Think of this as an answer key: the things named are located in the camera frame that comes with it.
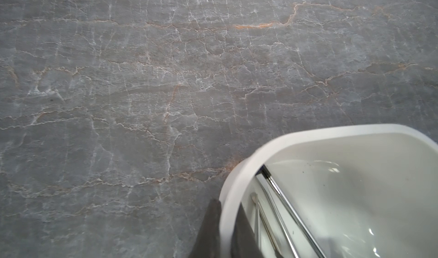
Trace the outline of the white storage box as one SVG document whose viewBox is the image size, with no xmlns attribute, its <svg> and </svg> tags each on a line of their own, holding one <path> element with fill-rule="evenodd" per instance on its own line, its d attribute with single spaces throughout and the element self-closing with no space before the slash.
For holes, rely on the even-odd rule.
<svg viewBox="0 0 438 258">
<path fill-rule="evenodd" d="M 318 258 L 259 169 L 266 165 L 327 258 L 438 255 L 438 145 L 399 124 L 294 132 L 240 162 L 220 193 L 221 256 L 239 206 L 254 232 L 256 193 L 283 258 Z M 261 224 L 264 258 L 276 258 Z"/>
</svg>

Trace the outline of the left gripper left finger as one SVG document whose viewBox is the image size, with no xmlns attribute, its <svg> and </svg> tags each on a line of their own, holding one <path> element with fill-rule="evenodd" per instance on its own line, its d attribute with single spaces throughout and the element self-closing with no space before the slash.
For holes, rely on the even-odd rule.
<svg viewBox="0 0 438 258">
<path fill-rule="evenodd" d="M 194 246 L 189 258 L 219 258 L 219 222 L 222 206 L 218 199 L 212 199 L 206 209 Z"/>
</svg>

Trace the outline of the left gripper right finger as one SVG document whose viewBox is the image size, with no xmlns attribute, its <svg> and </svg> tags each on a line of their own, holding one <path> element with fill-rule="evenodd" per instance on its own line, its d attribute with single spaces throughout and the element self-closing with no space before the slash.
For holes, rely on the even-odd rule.
<svg viewBox="0 0 438 258">
<path fill-rule="evenodd" d="M 242 205 L 237 212 L 230 254 L 232 258 L 263 258 Z"/>
</svg>

